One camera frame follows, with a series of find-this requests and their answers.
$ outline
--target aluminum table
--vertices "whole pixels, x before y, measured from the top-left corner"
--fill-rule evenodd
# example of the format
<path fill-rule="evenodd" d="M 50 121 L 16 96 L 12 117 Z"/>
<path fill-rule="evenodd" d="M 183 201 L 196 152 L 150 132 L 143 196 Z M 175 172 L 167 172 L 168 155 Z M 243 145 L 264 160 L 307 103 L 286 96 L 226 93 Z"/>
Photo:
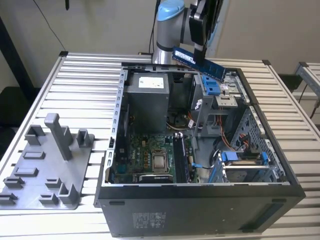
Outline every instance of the aluminum table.
<path fill-rule="evenodd" d="M 201 235 L 161 239 L 320 239 L 320 133 L 271 65 L 261 60 L 210 59 L 241 68 L 273 133 L 298 177 L 306 198 L 262 234 Z M 30 124 L 44 125 L 47 113 L 58 113 L 71 133 L 86 128 L 96 139 L 76 210 L 0 210 L 0 237 L 42 240 L 106 240 L 105 217 L 94 208 L 99 167 L 107 149 L 121 62 L 149 63 L 148 55 L 69 53 L 60 56 L 8 150 L 0 161 L 2 180 L 9 176 L 26 145 Z"/>

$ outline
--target cable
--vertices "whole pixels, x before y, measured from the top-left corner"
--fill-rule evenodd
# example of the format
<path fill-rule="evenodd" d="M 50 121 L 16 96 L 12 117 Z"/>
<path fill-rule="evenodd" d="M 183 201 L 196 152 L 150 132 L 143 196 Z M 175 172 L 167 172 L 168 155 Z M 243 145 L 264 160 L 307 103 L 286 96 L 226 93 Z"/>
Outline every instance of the cable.
<path fill-rule="evenodd" d="M 315 115 L 315 112 L 316 112 L 317 108 L 315 107 L 310 115 L 310 119 L 312 119 L 312 117 Z"/>
<path fill-rule="evenodd" d="M 300 101 L 301 101 L 301 99 L 302 99 L 302 96 L 303 96 L 303 94 L 305 93 L 305 90 L 306 90 L 307 87 L 308 87 L 308 84 L 305 84 L 305 87 L 304 87 L 304 89 L 303 89 L 303 91 L 302 91 L 302 93 L 301 93 L 301 96 L 300 96 L 300 98 L 299 98 L 298 103 L 300 103 Z"/>
<path fill-rule="evenodd" d="M 63 50 L 66 50 L 65 46 L 62 44 L 62 42 L 60 41 L 60 39 L 58 38 L 58 36 L 56 35 L 56 33 L 52 30 L 48 20 L 46 19 L 44 13 L 41 11 L 39 5 L 37 4 L 36 0 L 33 0 L 34 4 L 36 5 L 36 7 L 39 9 L 40 13 L 42 14 L 44 20 L 46 21 L 46 24 L 48 24 L 49 29 L 51 30 L 51 32 L 54 34 L 54 36 L 56 37 L 56 39 L 59 41 L 59 43 L 61 44 Z"/>
<path fill-rule="evenodd" d="M 188 128 L 177 128 L 174 126 L 171 126 L 169 123 L 166 122 L 166 124 L 169 126 L 169 128 L 176 130 L 176 131 L 182 131 L 182 130 L 187 130 Z"/>
<path fill-rule="evenodd" d="M 155 9 L 154 9 L 152 31 L 151 31 L 150 40 L 149 40 L 149 53 L 150 53 L 151 41 L 152 41 L 153 52 L 155 52 L 154 32 L 155 32 L 155 23 L 156 23 L 156 17 L 157 17 L 159 5 L 160 5 L 160 0 L 156 0 Z"/>

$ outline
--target circuit board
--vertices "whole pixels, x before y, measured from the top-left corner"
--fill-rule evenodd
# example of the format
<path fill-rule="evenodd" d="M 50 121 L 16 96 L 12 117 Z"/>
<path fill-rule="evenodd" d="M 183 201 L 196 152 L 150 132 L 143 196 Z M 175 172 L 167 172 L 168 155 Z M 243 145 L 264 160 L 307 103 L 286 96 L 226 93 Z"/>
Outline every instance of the circuit board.
<path fill-rule="evenodd" d="M 193 156 L 191 140 L 184 139 L 185 155 L 187 158 Z M 153 156 L 157 153 L 165 155 L 165 168 L 155 171 L 153 168 Z M 163 135 L 132 135 L 128 148 L 128 161 L 126 164 L 117 163 L 115 168 L 116 184 L 136 184 L 141 175 L 166 174 L 173 176 L 176 182 L 176 168 L 174 160 L 173 137 Z"/>

